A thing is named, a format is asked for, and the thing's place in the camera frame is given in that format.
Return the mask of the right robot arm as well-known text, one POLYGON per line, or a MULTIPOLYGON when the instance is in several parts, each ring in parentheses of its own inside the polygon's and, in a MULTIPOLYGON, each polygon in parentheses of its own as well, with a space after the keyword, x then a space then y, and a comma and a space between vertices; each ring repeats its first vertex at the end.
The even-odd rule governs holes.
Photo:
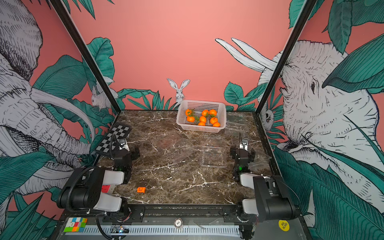
POLYGON ((254 197, 243 199, 239 205, 239 217, 251 217, 258 222, 269 220, 293 220, 301 215, 295 206, 288 186, 280 176, 263 176, 250 171, 250 163, 256 152, 244 146, 231 147, 230 156, 235 161, 233 178, 239 185, 254 191, 254 197))

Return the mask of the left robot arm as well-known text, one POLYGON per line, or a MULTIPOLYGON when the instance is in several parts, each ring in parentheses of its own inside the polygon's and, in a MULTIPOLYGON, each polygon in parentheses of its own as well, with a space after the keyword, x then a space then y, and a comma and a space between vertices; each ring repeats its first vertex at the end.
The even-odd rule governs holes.
POLYGON ((132 177, 133 161, 140 157, 138 147, 133 151, 122 148, 112 154, 114 168, 92 166, 74 170, 59 193, 56 203, 60 209, 70 212, 119 212, 124 200, 102 192, 103 186, 126 185, 132 177))

